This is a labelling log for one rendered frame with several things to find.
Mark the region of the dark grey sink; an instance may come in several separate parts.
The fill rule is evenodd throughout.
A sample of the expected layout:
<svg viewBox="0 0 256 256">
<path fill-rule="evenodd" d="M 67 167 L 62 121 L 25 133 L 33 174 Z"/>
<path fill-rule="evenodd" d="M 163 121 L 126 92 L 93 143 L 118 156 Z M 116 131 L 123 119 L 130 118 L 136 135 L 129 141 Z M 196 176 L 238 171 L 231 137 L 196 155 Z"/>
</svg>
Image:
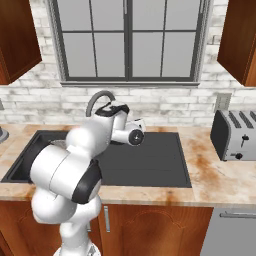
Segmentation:
<svg viewBox="0 0 256 256">
<path fill-rule="evenodd" d="M 30 148 L 65 141 L 67 131 L 38 130 L 2 179 L 3 183 L 31 183 L 24 162 Z M 111 143 L 96 157 L 102 184 L 110 186 L 191 188 L 183 149 L 177 133 L 146 132 L 139 146 Z"/>
</svg>

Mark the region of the brown cupboard door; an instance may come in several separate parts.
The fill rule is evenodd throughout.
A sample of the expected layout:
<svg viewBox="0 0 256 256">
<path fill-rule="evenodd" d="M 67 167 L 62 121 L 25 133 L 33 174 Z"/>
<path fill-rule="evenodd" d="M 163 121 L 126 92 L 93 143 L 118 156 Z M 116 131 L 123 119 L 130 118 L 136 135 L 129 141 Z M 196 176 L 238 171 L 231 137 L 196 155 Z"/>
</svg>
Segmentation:
<svg viewBox="0 0 256 256">
<path fill-rule="evenodd" d="M 0 201 L 0 232 L 13 256 L 53 256 L 64 239 L 59 224 L 41 224 L 30 201 Z"/>
<path fill-rule="evenodd" d="M 103 256 L 200 256 L 212 207 L 106 205 L 98 216 Z"/>
</svg>

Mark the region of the grey framed window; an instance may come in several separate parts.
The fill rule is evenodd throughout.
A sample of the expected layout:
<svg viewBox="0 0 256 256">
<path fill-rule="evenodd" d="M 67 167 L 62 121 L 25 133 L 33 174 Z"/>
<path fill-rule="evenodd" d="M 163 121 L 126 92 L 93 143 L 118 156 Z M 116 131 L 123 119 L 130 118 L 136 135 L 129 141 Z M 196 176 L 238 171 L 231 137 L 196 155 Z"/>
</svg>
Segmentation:
<svg viewBox="0 0 256 256">
<path fill-rule="evenodd" d="M 66 87 L 197 86 L 213 0 L 45 0 Z"/>
</svg>

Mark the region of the grey curved tap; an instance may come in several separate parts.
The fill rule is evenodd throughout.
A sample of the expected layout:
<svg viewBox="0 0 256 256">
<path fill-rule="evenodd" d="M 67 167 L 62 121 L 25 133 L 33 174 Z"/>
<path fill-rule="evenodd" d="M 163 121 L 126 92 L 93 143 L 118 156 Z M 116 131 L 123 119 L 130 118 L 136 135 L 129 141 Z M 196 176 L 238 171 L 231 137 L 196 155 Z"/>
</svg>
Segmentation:
<svg viewBox="0 0 256 256">
<path fill-rule="evenodd" d="M 87 105 L 87 108 L 86 108 L 86 117 L 91 117 L 91 112 L 92 112 L 92 109 L 93 109 L 93 106 L 94 104 L 96 103 L 96 101 L 103 97 L 103 96 L 106 96 L 109 98 L 110 101 L 114 101 L 115 100 L 115 96 L 113 95 L 112 92 L 110 91 L 107 91 L 107 90 L 101 90 L 97 93 L 95 93 L 91 99 L 89 100 L 88 102 L 88 105 Z"/>
</svg>

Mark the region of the silver and black toaster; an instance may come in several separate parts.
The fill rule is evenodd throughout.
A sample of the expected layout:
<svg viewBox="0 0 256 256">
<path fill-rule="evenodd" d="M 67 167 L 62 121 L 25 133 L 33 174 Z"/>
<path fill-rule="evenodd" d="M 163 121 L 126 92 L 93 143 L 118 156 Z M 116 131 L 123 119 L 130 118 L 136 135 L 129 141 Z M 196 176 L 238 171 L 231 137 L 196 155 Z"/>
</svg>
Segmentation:
<svg viewBox="0 0 256 256">
<path fill-rule="evenodd" d="M 256 110 L 217 110 L 210 138 L 221 161 L 256 161 Z"/>
</svg>

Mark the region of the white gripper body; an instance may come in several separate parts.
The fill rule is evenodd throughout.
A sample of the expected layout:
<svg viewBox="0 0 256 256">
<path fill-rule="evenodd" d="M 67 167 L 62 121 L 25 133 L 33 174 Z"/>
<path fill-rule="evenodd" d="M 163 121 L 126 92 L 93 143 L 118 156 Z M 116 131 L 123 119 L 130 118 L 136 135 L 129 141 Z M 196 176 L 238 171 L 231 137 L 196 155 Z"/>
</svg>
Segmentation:
<svg viewBox="0 0 256 256">
<path fill-rule="evenodd" d="M 139 119 L 135 119 L 134 120 L 134 123 L 143 131 L 145 132 L 146 131 L 146 125 L 145 125 L 145 122 L 142 118 L 139 118 Z"/>
</svg>

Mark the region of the brown wall cupboard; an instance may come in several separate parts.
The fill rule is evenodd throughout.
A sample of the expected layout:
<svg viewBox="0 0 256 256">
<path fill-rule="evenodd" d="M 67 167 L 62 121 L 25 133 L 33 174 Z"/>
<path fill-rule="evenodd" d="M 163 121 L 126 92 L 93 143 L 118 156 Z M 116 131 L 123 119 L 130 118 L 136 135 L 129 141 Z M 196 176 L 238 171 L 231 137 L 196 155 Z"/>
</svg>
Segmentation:
<svg viewBox="0 0 256 256">
<path fill-rule="evenodd" d="M 217 61 L 241 85 L 256 88 L 256 0 L 229 0 Z"/>
<path fill-rule="evenodd" d="M 0 85 L 42 61 L 29 0 L 0 0 Z"/>
</svg>

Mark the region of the grey wall socket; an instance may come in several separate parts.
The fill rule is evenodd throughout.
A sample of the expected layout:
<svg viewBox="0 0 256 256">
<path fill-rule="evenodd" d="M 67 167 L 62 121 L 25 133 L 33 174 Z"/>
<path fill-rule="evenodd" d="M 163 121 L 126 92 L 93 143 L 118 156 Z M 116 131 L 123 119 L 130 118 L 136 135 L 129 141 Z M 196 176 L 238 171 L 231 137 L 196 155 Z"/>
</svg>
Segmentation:
<svg viewBox="0 0 256 256">
<path fill-rule="evenodd" d="M 214 111 L 227 110 L 229 108 L 230 100 L 231 93 L 218 93 Z"/>
</svg>

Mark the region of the grey dishwasher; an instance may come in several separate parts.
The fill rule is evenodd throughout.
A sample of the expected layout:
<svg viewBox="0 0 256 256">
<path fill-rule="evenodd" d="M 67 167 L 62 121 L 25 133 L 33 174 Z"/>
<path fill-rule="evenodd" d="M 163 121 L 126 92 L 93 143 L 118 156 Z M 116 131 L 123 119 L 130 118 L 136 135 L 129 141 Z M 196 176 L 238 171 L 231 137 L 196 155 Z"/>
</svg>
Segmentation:
<svg viewBox="0 0 256 256">
<path fill-rule="evenodd" d="M 225 211 L 256 214 L 256 209 L 215 208 L 200 256 L 256 256 L 256 219 L 219 217 Z"/>
</svg>

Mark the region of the grey round metal item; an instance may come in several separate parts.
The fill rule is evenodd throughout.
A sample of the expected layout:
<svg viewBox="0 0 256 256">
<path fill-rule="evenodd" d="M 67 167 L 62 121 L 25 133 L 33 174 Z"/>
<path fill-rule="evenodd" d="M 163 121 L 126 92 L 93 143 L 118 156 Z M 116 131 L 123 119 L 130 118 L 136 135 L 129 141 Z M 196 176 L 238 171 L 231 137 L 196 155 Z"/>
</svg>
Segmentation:
<svg viewBox="0 0 256 256">
<path fill-rule="evenodd" d="M 8 137 L 9 137 L 8 131 L 5 130 L 5 129 L 1 129 L 1 130 L 0 130 L 0 144 L 1 144 L 2 142 L 4 142 L 5 140 L 7 140 Z"/>
</svg>

